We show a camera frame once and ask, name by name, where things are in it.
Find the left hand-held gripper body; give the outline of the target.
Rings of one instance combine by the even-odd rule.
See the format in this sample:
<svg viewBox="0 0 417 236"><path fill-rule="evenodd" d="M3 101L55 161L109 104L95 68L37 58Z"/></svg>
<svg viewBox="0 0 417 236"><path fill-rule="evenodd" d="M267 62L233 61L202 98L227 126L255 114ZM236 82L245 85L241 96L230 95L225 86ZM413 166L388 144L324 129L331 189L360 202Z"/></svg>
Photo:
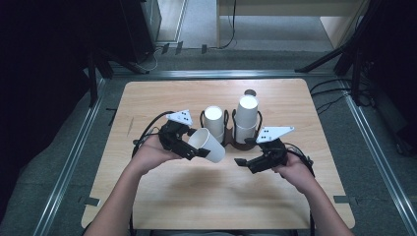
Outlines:
<svg viewBox="0 0 417 236"><path fill-rule="evenodd" d="M191 160L196 156L197 150L183 140L183 136L187 135L190 129L193 129L190 111L169 111L165 114L165 117L167 122L158 132L163 148L178 154L182 158Z"/></svg>

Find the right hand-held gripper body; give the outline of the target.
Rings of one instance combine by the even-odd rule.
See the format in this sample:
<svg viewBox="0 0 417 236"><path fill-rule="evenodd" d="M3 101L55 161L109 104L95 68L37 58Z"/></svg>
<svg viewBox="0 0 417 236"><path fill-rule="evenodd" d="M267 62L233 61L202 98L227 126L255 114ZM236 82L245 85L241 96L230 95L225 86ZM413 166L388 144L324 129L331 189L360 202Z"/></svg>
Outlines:
<svg viewBox="0 0 417 236"><path fill-rule="evenodd" d="M261 149L262 155L247 162L247 167L253 174L286 163L287 150L280 138L293 130L292 126L261 128L255 143Z"/></svg>

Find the single white paper cup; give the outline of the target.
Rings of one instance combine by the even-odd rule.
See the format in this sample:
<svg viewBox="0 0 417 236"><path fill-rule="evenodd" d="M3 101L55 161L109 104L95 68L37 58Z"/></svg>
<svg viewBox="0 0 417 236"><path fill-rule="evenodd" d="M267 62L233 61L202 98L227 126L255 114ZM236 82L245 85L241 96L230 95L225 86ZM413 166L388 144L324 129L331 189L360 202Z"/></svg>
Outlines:
<svg viewBox="0 0 417 236"><path fill-rule="evenodd" d="M197 130L189 138L188 144L197 150L207 150L208 154L200 154L200 157L210 162L219 163L225 157L225 148L207 128Z"/></svg>

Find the dark wooden cup holder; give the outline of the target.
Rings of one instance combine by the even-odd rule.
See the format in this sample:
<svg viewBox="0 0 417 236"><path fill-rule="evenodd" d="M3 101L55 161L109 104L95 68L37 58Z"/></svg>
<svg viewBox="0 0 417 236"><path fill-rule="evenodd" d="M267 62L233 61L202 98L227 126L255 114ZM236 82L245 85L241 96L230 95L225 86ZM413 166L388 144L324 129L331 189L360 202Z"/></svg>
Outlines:
<svg viewBox="0 0 417 236"><path fill-rule="evenodd" d="M228 145L232 145L234 148L237 148L239 150L250 150L255 145L247 145L247 144L238 144L235 140L235 114L236 109L232 111L232 113L229 113L227 110L222 110L224 115L224 140L221 143L224 147ZM255 129L255 135L253 138L256 138L258 133L261 130L261 126L263 124L263 115L260 111L258 111L257 116L257 124ZM200 125L202 128L205 128L204 126L204 110L200 114Z"/></svg>

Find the stack of white paper cups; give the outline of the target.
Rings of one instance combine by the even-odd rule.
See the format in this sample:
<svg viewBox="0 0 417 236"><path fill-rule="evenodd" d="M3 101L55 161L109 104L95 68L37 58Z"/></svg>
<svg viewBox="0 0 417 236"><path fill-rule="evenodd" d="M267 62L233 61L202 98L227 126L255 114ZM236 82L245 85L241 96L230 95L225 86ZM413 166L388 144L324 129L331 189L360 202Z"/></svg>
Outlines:
<svg viewBox="0 0 417 236"><path fill-rule="evenodd" d="M204 126L220 142L224 140L224 115L218 106L209 106L204 111Z"/></svg>
<svg viewBox="0 0 417 236"><path fill-rule="evenodd" d="M244 144L248 138L253 138L258 116L258 99L252 95L243 95L236 110L235 140L238 144Z"/></svg>

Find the person's right hand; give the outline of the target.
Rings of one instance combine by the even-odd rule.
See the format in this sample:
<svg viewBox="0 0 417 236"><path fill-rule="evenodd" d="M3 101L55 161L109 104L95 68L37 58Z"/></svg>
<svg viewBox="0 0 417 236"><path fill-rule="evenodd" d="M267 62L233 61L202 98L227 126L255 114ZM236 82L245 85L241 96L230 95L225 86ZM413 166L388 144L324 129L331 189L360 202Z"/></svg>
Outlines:
<svg viewBox="0 0 417 236"><path fill-rule="evenodd" d="M307 166L295 154L287 154L285 165L278 165L272 169L293 185L300 193L309 194L317 186L317 182Z"/></svg>

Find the person's left hand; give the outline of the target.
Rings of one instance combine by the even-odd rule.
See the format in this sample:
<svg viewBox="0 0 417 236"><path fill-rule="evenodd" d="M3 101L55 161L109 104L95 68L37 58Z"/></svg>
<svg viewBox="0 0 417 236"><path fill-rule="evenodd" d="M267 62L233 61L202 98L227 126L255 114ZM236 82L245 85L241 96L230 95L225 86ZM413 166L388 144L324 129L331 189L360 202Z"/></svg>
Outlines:
<svg viewBox="0 0 417 236"><path fill-rule="evenodd" d="M150 136L135 153L133 167L138 174L145 175L160 164L174 159L180 159L180 156L164 149L158 136Z"/></svg>

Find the black metal stand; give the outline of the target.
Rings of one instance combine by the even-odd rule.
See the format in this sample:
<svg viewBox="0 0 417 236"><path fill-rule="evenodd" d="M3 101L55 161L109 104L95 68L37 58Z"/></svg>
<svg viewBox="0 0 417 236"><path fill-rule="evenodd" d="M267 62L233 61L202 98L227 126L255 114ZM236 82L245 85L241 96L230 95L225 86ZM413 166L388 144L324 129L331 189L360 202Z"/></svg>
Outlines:
<svg viewBox="0 0 417 236"><path fill-rule="evenodd" d="M149 73L148 69L141 69L139 65L122 60L109 51L104 49L91 50L88 53L88 78L89 78L89 106L93 107L98 101L98 85L96 81L96 72L99 72L104 78L111 79L114 71L110 65L110 61L122 66L123 68L139 75Z"/></svg>

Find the black tripod stand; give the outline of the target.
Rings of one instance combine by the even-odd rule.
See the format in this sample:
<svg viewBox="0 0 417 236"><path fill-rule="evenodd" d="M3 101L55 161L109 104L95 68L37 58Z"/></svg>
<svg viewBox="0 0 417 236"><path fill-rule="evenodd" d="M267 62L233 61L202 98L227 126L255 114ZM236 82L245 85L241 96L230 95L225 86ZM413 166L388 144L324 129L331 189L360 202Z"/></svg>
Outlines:
<svg viewBox="0 0 417 236"><path fill-rule="evenodd" d="M341 46L334 49L332 52L319 58L313 63L299 69L295 69L295 73L309 73L316 68L322 66L326 62L330 61L335 57L339 57L336 65L333 68L333 72L337 76L344 76L349 71L350 67L353 67L352 78L351 78L351 97L356 105L360 106L360 81L361 81L361 70L363 65L363 50L365 44L370 38L370 28L375 22L374 17L376 16L378 9L380 8L383 0L371 0L370 6L368 7L364 17L359 22L356 30L352 36Z"/></svg>

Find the black cabinet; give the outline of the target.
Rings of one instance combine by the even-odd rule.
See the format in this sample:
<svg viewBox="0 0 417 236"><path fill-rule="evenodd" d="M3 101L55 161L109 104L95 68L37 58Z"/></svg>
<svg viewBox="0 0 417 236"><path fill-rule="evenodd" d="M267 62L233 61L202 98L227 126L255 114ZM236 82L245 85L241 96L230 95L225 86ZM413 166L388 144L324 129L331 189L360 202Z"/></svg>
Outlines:
<svg viewBox="0 0 417 236"><path fill-rule="evenodd" d="M156 49L161 25L158 0L119 0L133 46L134 62Z"/></svg>

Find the light wooden furniture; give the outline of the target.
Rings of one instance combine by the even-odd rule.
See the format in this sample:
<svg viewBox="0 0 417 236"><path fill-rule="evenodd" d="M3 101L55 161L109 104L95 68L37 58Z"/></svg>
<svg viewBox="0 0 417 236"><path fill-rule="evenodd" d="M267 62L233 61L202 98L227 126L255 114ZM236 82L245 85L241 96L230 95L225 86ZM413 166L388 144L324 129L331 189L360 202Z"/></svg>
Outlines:
<svg viewBox="0 0 417 236"><path fill-rule="evenodd" d="M353 33L370 0L237 0L236 12L227 0L216 0L216 41L220 43L221 16L319 17L333 48Z"/></svg>

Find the aluminium floor rail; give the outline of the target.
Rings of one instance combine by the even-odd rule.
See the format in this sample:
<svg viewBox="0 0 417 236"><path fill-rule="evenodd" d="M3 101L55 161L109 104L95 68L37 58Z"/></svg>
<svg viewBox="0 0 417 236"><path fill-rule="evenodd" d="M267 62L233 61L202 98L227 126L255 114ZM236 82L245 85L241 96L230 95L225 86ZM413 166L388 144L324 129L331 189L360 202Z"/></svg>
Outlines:
<svg viewBox="0 0 417 236"><path fill-rule="evenodd" d="M55 219L56 213L63 201L64 195L68 189L74 171L77 167L81 153L89 136L90 129L102 103L102 95L106 89L106 79L101 78L98 81L98 99L92 107L88 109L82 126L71 146L70 152L66 158L58 179L47 199L46 205L42 211L40 219L32 233L32 236L47 236L51 225Z"/></svg>
<svg viewBox="0 0 417 236"><path fill-rule="evenodd" d="M363 109L348 95L346 103L365 140L368 150L383 178L391 199L410 236L417 236L417 211L406 196L400 182L394 174L380 143L367 120Z"/></svg>
<svg viewBox="0 0 417 236"><path fill-rule="evenodd" d="M184 70L151 71L146 74L134 74L129 71L116 72L115 79L130 81L184 81L184 80L252 80L252 79L288 79L310 77L334 77L332 70L318 70L309 73L297 73L295 70Z"/></svg>

